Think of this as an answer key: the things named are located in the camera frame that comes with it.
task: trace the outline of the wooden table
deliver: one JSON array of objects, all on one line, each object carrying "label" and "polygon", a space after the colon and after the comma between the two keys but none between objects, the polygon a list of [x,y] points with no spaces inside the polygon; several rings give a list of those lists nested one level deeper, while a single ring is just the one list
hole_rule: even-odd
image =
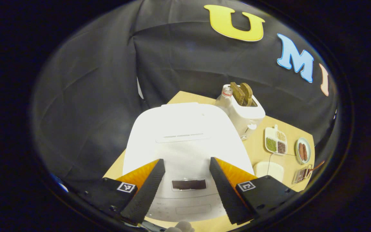
[{"label": "wooden table", "polygon": [[[197,102],[200,104],[214,104],[215,99],[209,97],[203,97],[197,94],[192,94],[188,92],[179,91],[169,102],[168,104],[175,104],[175,103],[187,103],[187,102]],[[269,153],[264,146],[264,129],[266,127],[274,127],[274,125],[278,125],[278,129],[286,134],[287,137],[287,154],[284,156],[276,156],[273,155],[271,157],[271,153]],[[298,138],[306,138],[310,144],[310,148],[312,150],[312,154],[310,157],[310,161],[307,164],[301,165],[297,162],[295,157],[295,145]],[[262,123],[258,126],[258,128],[253,132],[253,134],[245,141],[243,141],[244,147],[246,148],[247,154],[249,155],[250,161],[252,166],[261,161],[269,161],[276,162],[284,167],[284,177],[283,177],[283,184],[292,188],[294,191],[301,191],[306,188],[309,179],[306,179],[300,183],[292,184],[293,177],[296,171],[300,170],[301,168],[307,166],[308,164],[312,164],[314,166],[315,161],[315,149],[314,149],[314,141],[313,136],[305,131],[302,131],[292,125],[284,123],[280,120],[271,118],[269,116],[264,117]],[[122,166],[124,162],[125,151],[118,157],[118,159],[113,163],[113,165],[109,168],[107,173],[105,173],[104,177],[117,179],[122,175]],[[173,227],[177,223],[173,222],[165,222],[160,220],[155,220],[149,217],[146,217],[146,220],[154,223],[156,225],[168,228]],[[235,229],[237,227],[243,226],[247,223],[241,224],[237,226],[236,224],[230,224],[227,215],[209,219],[209,220],[202,220],[197,222],[191,222],[191,225],[196,231],[228,231]]]}]

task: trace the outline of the bread slice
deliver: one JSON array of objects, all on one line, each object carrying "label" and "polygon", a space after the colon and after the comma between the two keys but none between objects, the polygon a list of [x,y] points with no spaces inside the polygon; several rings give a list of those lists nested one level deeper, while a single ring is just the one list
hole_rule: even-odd
[{"label": "bread slice", "polygon": [[243,101],[244,101],[244,97],[245,97],[244,92],[240,89],[240,87],[238,87],[236,82],[231,82],[230,83],[230,88],[233,89],[233,96],[236,99],[237,104],[242,106]]},{"label": "bread slice", "polygon": [[244,100],[243,100],[243,107],[249,107],[252,105],[253,102],[253,91],[252,88],[247,85],[247,83],[241,83],[240,89],[244,93]]}]

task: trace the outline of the black fabric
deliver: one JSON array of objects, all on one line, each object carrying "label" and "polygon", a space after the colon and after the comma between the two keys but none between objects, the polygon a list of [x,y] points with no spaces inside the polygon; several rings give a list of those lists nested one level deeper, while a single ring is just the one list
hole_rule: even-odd
[{"label": "black fabric", "polygon": [[101,178],[142,112],[128,34],[140,3],[78,31],[41,72],[32,108],[35,140],[48,168],[67,182]]},{"label": "black fabric", "polygon": [[[242,30],[250,28],[243,11],[261,17],[264,37],[245,42],[215,32],[207,4],[234,9],[233,25]],[[277,33],[314,57],[313,83],[277,64]],[[329,72],[328,97],[320,90],[319,63]],[[216,98],[232,81],[249,84],[266,115],[312,134],[315,144],[333,122],[337,90],[330,68],[277,19],[237,1],[137,0],[80,29],[47,62],[33,99],[35,142],[64,181],[98,179],[125,149],[141,112],[178,91]]]}]

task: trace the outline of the sausage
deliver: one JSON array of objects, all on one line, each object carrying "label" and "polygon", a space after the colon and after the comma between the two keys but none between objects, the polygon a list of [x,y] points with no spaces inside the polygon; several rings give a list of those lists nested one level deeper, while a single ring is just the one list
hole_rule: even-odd
[{"label": "sausage", "polygon": [[304,160],[303,144],[302,143],[299,143],[299,154],[300,154],[300,159]]},{"label": "sausage", "polygon": [[306,145],[303,144],[303,153],[304,153],[304,161],[307,160],[307,149],[306,149]]}]

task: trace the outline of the yellow letter u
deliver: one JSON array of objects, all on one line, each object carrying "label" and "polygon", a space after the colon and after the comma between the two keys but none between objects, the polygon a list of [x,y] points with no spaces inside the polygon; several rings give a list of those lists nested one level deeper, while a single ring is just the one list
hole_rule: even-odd
[{"label": "yellow letter u", "polygon": [[262,23],[265,22],[262,18],[243,12],[243,15],[249,18],[251,28],[250,31],[242,31],[234,28],[231,23],[231,13],[235,12],[234,9],[217,5],[205,5],[204,8],[209,10],[210,23],[218,33],[242,41],[259,41],[262,39]]}]

